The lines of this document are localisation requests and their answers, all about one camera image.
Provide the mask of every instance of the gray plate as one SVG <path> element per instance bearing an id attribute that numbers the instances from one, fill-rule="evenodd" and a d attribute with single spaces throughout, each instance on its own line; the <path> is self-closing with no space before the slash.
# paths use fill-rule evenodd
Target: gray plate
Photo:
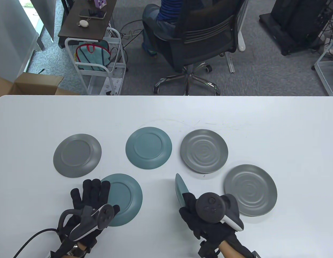
<path id="1" fill-rule="evenodd" d="M 53 164 L 65 177 L 82 177 L 98 165 L 101 154 L 98 140 L 89 134 L 75 134 L 58 145 Z"/>
<path id="2" fill-rule="evenodd" d="M 228 157 L 228 148 L 219 134 L 199 129 L 186 135 L 181 143 L 180 154 L 190 169 L 208 174 L 224 166 Z"/>
<path id="3" fill-rule="evenodd" d="M 254 165 L 234 167 L 225 177 L 224 191 L 236 197 L 241 214 L 251 217 L 268 213 L 277 200 L 273 179 Z"/>

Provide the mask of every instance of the hand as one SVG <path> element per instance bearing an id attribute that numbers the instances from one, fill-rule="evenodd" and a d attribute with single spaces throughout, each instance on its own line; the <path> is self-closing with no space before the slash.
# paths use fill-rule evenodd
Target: hand
<path id="1" fill-rule="evenodd" d="M 85 205 L 91 206 L 93 209 L 97 210 L 101 206 L 108 202 L 108 196 L 110 192 L 110 182 L 104 181 L 101 183 L 99 179 L 94 179 L 91 181 L 87 179 L 83 182 L 83 195 L 79 194 L 78 188 L 71 190 L 71 198 L 73 202 L 73 207 L 76 210 L 81 210 Z M 116 215 L 120 211 L 119 205 L 114 205 L 114 214 Z M 79 216 L 72 216 L 66 223 L 64 229 L 66 234 L 71 232 L 71 230 L 81 222 Z M 79 240 L 79 242 L 87 247 L 93 247 L 96 244 L 96 237 L 101 234 L 102 230 L 95 230 Z"/>
<path id="2" fill-rule="evenodd" d="M 211 224 L 204 220 L 202 220 L 196 213 L 196 198 L 194 194 L 191 193 L 184 193 L 182 194 L 186 207 L 182 207 L 179 212 L 182 219 L 187 223 L 190 230 L 194 232 L 194 235 L 200 239 L 200 236 L 205 238 L 208 242 L 208 246 L 211 248 L 216 249 L 218 246 L 223 243 L 224 241 L 233 248 L 236 252 L 244 256 L 245 258 L 254 258 L 254 255 L 245 247 L 240 244 L 238 241 L 235 230 L 227 225 L 226 223 L 215 223 Z M 219 247 L 220 251 L 223 253 L 224 257 L 238 257 L 227 255 L 228 253 L 232 253 L 230 250 L 225 249 L 225 242 L 223 245 Z"/>
<path id="3" fill-rule="evenodd" d="M 226 223 L 218 222 L 212 224 L 202 220 L 196 213 L 195 196 L 191 193 L 184 193 L 182 195 L 186 207 L 180 208 L 180 215 L 198 239 L 202 236 L 214 248 L 217 248 L 228 236 L 235 233 L 235 230 Z"/>
<path id="4" fill-rule="evenodd" d="M 76 210 L 81 210 L 85 205 L 91 206 L 94 210 L 99 209 L 101 206 L 105 205 L 108 202 L 108 196 L 110 192 L 110 182 L 104 181 L 101 183 L 99 179 L 94 179 L 91 181 L 87 179 L 83 182 L 83 196 L 81 199 L 81 195 L 79 194 L 78 188 L 71 190 L 71 198 L 73 202 L 73 207 Z M 114 205 L 114 214 L 116 215 L 120 211 L 120 207 L 118 205 Z M 62 234 L 60 235 L 60 240 L 62 244 L 60 248 L 54 253 L 51 252 L 52 257 L 62 257 L 66 255 L 68 251 L 70 251 L 76 242 L 72 242 L 69 240 L 67 236 L 69 236 L 70 232 L 81 222 L 81 218 L 79 216 L 73 215 L 62 230 Z M 94 230 L 90 234 L 81 238 L 78 243 L 86 247 L 87 252 L 90 251 L 91 248 L 97 243 L 96 237 L 102 230 Z"/>

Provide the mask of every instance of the ceramic plate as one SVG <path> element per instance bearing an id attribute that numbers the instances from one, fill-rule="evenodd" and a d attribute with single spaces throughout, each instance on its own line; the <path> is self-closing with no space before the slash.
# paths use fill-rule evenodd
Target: ceramic plate
<path id="1" fill-rule="evenodd" d="M 176 190 L 177 199 L 179 200 L 181 207 L 185 207 L 186 204 L 184 202 L 182 194 L 189 193 L 189 191 L 182 177 L 178 173 L 176 174 L 175 177 L 175 190 Z"/>
<path id="2" fill-rule="evenodd" d="M 117 227 L 133 220 L 143 203 L 143 193 L 138 182 L 126 174 L 109 175 L 101 181 L 110 182 L 108 203 L 120 206 L 120 211 L 109 225 Z"/>
<path id="3" fill-rule="evenodd" d="M 171 150 L 169 136 L 155 127 L 144 127 L 135 131 L 126 143 L 128 160 L 141 169 L 160 167 L 170 157 Z"/>
<path id="4" fill-rule="evenodd" d="M 251 217 L 268 213 L 277 201 L 273 179 L 254 165 L 234 167 L 225 177 L 224 191 L 236 197 L 241 214 Z"/>
<path id="5" fill-rule="evenodd" d="M 98 140 L 89 134 L 75 134 L 58 145 L 53 164 L 65 177 L 82 177 L 98 165 L 101 154 Z"/>
<path id="6" fill-rule="evenodd" d="M 180 154 L 190 169 L 208 174 L 224 166 L 228 157 L 228 148 L 219 134 L 199 129 L 186 135 L 181 143 Z"/>

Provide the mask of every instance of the floor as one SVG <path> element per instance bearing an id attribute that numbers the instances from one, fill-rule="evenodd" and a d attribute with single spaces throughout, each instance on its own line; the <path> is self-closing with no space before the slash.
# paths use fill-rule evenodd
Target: floor
<path id="1" fill-rule="evenodd" d="M 128 21 L 141 19 L 144 7 L 151 0 L 117 0 L 113 13 L 115 28 L 120 29 Z M 273 39 L 259 23 L 259 15 L 270 12 L 274 1 L 250 0 L 248 13 L 242 33 L 246 50 L 232 54 L 235 73 L 230 74 L 225 58 L 215 57 L 208 60 L 213 71 L 206 74 L 204 70 L 197 75 L 206 78 L 222 89 L 223 95 L 236 96 L 327 96 L 324 87 L 311 66 L 319 58 L 310 51 L 282 56 Z M 56 5 L 55 35 L 61 27 L 63 8 L 60 0 Z M 141 22 L 125 27 L 123 33 L 142 28 Z M 52 42 L 47 31 L 42 33 L 45 45 L 43 52 L 36 52 L 32 57 L 28 72 L 65 76 L 60 87 L 84 94 L 80 79 L 69 60 L 65 49 L 57 45 L 58 37 Z M 152 95 L 153 85 L 162 77 L 175 74 L 165 59 L 159 55 L 153 59 L 141 49 L 142 36 L 131 42 L 126 50 L 128 68 L 122 95 Z M 160 88 L 160 95 L 182 95 L 184 87 L 181 82 L 170 83 Z M 193 84 L 190 95 L 214 95 L 214 92 L 201 85 Z"/>

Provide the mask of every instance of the white metal cart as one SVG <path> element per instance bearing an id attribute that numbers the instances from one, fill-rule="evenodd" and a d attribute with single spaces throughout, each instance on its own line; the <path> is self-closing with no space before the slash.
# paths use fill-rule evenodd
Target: white metal cart
<path id="1" fill-rule="evenodd" d="M 317 60 L 315 65 L 312 67 L 313 70 L 316 70 L 318 76 L 323 83 L 326 91 L 329 96 L 333 96 L 333 61 L 322 61 L 326 53 L 329 52 L 330 48 L 333 46 L 333 41 L 329 46 L 324 50 L 323 54 Z"/>
<path id="2" fill-rule="evenodd" d="M 106 92 L 110 92 L 111 95 L 120 95 L 122 84 L 124 82 L 125 73 L 126 73 L 126 61 L 125 55 L 122 47 L 122 41 L 120 37 L 120 33 L 115 30 L 114 28 L 108 27 L 107 31 L 110 31 L 112 34 L 114 33 L 117 38 L 115 37 L 104 37 L 103 40 L 107 41 L 109 46 L 113 46 L 118 51 L 115 61 L 110 62 L 110 64 L 105 67 L 100 64 L 91 64 L 91 63 L 81 63 L 77 62 L 74 57 L 74 53 L 71 51 L 69 42 L 70 41 L 79 41 L 84 43 L 94 43 L 99 42 L 98 40 L 89 40 L 84 38 L 67 38 L 65 40 L 65 48 L 67 53 L 75 67 L 79 78 L 83 84 L 83 87 L 88 95 L 106 95 Z M 79 66 L 94 66 L 102 68 L 104 71 L 94 71 L 94 70 L 84 70 L 79 68 Z M 86 85 L 83 75 L 90 75 L 90 82 Z M 106 77 L 104 84 L 96 83 L 97 77 Z"/>

